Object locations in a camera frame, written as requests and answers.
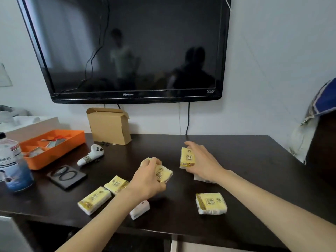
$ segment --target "plastic bottle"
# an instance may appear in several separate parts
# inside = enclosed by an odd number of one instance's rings
[[[34,182],[28,164],[23,158],[17,141],[8,139],[0,132],[0,180],[5,181],[7,187],[14,191],[21,191]]]

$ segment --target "black bottle cap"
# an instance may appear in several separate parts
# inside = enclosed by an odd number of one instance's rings
[[[0,132],[0,140],[6,138],[6,135],[4,132]]]

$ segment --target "tv bezel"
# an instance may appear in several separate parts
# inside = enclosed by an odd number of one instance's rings
[[[50,97],[55,103],[76,104],[135,104],[167,103],[218,100],[223,94],[226,48],[228,42],[230,9],[225,0],[221,0],[221,21],[216,62],[216,83],[214,88],[173,89],[173,90],[136,90],[105,92],[56,92],[48,71],[40,43],[38,41],[25,0],[17,0],[26,24],[36,57],[47,84]]]

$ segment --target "orange plastic organizer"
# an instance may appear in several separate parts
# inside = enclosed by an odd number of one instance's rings
[[[53,148],[47,148],[49,141],[41,141],[43,139],[52,140],[56,136],[63,136],[66,138],[66,141]],[[39,170],[83,143],[85,143],[84,131],[52,130],[43,135],[21,142],[20,147],[29,169]],[[26,157],[27,154],[25,153],[31,152],[37,147],[42,148],[44,152],[34,157]]]

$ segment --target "dark wooden table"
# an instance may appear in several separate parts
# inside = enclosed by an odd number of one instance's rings
[[[269,136],[132,135],[132,141],[126,146],[104,147],[105,155],[99,162],[82,167],[88,178],[64,191],[45,174],[63,164],[78,169],[76,162],[89,152],[93,143],[87,134],[87,145],[34,172],[36,184],[26,191],[13,194],[0,183],[0,213],[81,228],[99,211],[87,216],[77,206],[78,201],[115,175],[131,180],[143,159],[156,156],[174,172],[167,190],[149,200],[150,211],[143,216],[134,221],[128,216],[118,232],[253,251],[285,249],[283,243],[225,189],[194,181],[192,174],[179,169],[180,150],[187,139],[204,144],[225,168],[336,224],[336,191]],[[213,192],[223,195],[227,213],[199,215],[195,194]]]

